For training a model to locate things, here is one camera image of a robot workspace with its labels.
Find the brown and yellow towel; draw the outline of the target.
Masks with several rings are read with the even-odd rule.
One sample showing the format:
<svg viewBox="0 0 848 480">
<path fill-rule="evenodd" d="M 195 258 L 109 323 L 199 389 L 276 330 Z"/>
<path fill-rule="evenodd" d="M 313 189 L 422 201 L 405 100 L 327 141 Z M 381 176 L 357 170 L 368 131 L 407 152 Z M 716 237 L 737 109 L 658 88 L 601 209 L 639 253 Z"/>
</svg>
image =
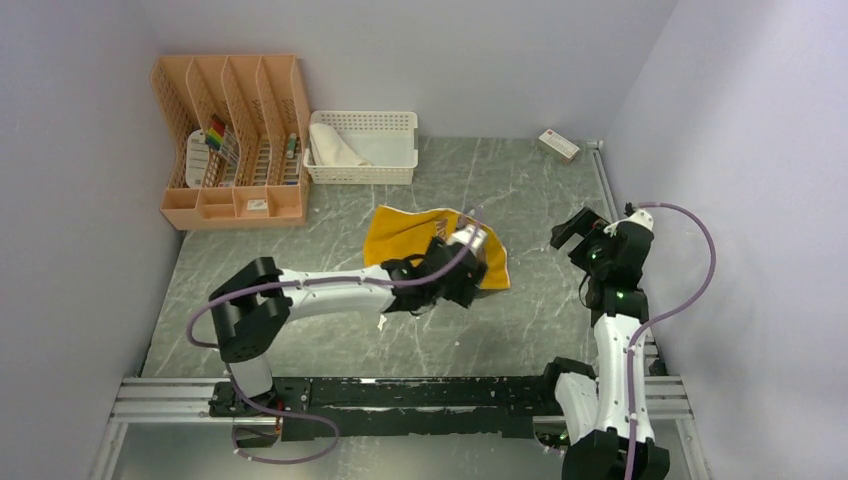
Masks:
<svg viewBox="0 0 848 480">
<path fill-rule="evenodd" d="M 421 212 L 407 212 L 387 205 L 376 208 L 363 245 L 365 266 L 412 254 L 423 254 L 432 237 L 447 240 L 469 219 L 457 210 L 436 208 Z M 488 265 L 481 288 L 485 291 L 503 291 L 511 288 L 507 250 L 494 230 L 482 225 L 486 233 L 482 258 Z"/>
</svg>

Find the white plastic basket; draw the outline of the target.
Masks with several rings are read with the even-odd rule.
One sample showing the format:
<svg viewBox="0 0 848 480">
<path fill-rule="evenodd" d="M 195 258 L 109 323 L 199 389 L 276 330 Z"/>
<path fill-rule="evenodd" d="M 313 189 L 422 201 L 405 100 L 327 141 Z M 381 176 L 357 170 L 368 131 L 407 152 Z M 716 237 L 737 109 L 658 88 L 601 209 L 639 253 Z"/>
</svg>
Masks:
<svg viewBox="0 0 848 480">
<path fill-rule="evenodd" d="M 328 185 L 409 185 L 418 166 L 418 115 L 410 111 L 316 110 L 310 126 L 325 125 L 357 156 L 329 162 L 309 136 L 302 164 L 311 180 Z"/>
</svg>

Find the white towel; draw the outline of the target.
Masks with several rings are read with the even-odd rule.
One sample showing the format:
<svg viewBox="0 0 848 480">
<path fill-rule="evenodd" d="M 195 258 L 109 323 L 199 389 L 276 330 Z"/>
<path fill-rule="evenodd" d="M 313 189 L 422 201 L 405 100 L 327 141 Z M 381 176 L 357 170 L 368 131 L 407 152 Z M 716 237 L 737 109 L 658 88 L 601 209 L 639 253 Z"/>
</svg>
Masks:
<svg viewBox="0 0 848 480">
<path fill-rule="evenodd" d="M 371 163 L 357 154 L 338 134 L 324 123 L 309 126 L 310 142 L 315 163 L 325 167 L 362 167 Z"/>
</svg>

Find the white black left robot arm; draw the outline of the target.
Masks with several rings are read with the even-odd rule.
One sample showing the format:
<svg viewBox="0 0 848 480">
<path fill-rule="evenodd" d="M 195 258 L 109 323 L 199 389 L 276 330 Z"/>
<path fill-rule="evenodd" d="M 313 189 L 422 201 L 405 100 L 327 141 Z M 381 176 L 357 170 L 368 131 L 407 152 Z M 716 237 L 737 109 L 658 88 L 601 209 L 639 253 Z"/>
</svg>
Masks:
<svg viewBox="0 0 848 480">
<path fill-rule="evenodd" d="M 239 387 L 237 403 L 261 416 L 273 409 L 266 352 L 282 328 L 309 317 L 346 312 L 418 313 L 444 299 L 468 307 L 487 271 L 483 229 L 469 226 L 434 237 L 425 252 L 343 272 L 283 270 L 260 257 L 209 299 L 217 348 Z"/>
</svg>

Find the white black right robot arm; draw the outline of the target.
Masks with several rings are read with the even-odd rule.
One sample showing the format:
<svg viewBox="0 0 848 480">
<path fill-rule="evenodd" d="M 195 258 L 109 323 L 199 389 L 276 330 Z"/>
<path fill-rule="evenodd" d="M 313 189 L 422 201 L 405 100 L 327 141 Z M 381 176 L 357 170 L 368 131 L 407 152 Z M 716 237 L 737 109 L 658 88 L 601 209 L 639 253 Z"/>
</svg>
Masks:
<svg viewBox="0 0 848 480">
<path fill-rule="evenodd" d="M 542 406 L 564 414 L 564 479 L 663 479 L 670 453 L 657 445 L 647 412 L 642 338 L 648 300 L 639 282 L 654 239 L 653 218 L 627 205 L 609 222 L 585 207 L 551 230 L 559 249 L 573 236 L 571 263 L 583 271 L 581 299 L 590 312 L 596 369 L 558 359 L 539 391 Z"/>
</svg>

